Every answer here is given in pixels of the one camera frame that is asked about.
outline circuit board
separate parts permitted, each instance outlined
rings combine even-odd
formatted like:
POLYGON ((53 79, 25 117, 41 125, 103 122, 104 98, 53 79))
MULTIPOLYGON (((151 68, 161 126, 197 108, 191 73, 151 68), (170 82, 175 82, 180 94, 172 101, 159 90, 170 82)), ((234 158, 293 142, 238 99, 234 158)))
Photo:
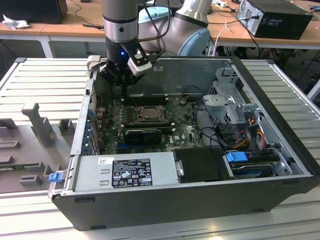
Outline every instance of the circuit board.
POLYGON ((193 121, 193 103, 182 97, 169 96, 165 105, 148 106, 125 106, 121 101, 113 100, 105 109, 107 124, 100 129, 103 154, 170 152, 176 148, 205 146, 193 121), (158 127, 153 127, 155 122, 159 124, 158 127), (131 130, 131 125, 135 129, 161 130, 160 143, 128 146, 124 136, 126 131, 131 130))

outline black computer case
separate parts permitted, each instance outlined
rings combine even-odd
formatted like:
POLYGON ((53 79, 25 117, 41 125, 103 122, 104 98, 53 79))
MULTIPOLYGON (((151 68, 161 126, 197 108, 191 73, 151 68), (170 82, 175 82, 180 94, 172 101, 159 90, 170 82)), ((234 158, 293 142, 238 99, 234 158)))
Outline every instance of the black computer case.
POLYGON ((0 20, 3 14, 29 23, 60 24, 67 14, 66 0, 0 0, 0 20))
POLYGON ((242 0, 237 19, 256 38, 299 40, 313 15, 286 0, 242 0))

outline motherboard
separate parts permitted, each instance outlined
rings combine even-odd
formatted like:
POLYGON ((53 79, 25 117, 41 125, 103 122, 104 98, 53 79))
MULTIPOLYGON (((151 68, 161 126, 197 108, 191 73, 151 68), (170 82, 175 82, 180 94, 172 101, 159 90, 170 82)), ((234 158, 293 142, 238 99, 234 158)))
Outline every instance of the motherboard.
POLYGON ((100 152, 133 154, 204 147, 187 96, 113 99, 100 108, 100 152))

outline black computer tower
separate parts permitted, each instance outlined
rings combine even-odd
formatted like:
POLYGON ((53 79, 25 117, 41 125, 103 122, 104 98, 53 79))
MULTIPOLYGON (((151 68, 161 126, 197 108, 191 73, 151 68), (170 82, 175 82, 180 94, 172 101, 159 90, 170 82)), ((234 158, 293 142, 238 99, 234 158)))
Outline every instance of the black computer tower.
POLYGON ((0 0, 0 20, 3 14, 29 23, 60 24, 67 14, 66 0, 0 0))

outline white cable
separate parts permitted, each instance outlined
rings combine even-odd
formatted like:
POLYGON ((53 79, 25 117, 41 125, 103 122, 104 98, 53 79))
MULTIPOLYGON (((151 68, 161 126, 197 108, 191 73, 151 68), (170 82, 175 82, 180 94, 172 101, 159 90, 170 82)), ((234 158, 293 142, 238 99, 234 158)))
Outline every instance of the white cable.
POLYGON ((213 57, 214 57, 215 54, 216 54, 217 42, 218 42, 219 36, 220 36, 220 34, 221 34, 224 30, 229 30, 229 31, 230 31, 230 28, 227 27, 227 28, 222 29, 222 30, 219 32, 218 36, 216 37, 216 40, 215 40, 215 43, 214 43, 214 50, 213 50, 213 53, 212 53, 212 56, 213 56, 213 57))
POLYGON ((320 7, 316 7, 314 9, 311 9, 311 12, 314 11, 314 10, 318 10, 318 9, 320 10, 320 7))
MULTIPOLYGON (((234 22, 234 23, 237 23, 237 22, 239 22, 239 21, 242 21, 242 20, 249 20, 250 18, 242 18, 242 19, 239 19, 238 21, 236 21, 236 22, 234 22)), ((231 30, 229 27, 227 27, 227 24, 231 24, 232 22, 228 22, 228 21, 226 21, 225 23, 224 23, 224 29, 222 29, 220 32, 219 32, 219 34, 218 34, 218 36, 216 37, 216 40, 215 40, 215 43, 214 43, 214 50, 213 50, 213 53, 212 53, 212 57, 214 57, 215 55, 216 55, 216 51, 217 51, 217 43, 218 43, 218 39, 219 39, 219 37, 220 37, 220 34, 224 31, 224 30, 231 30)))

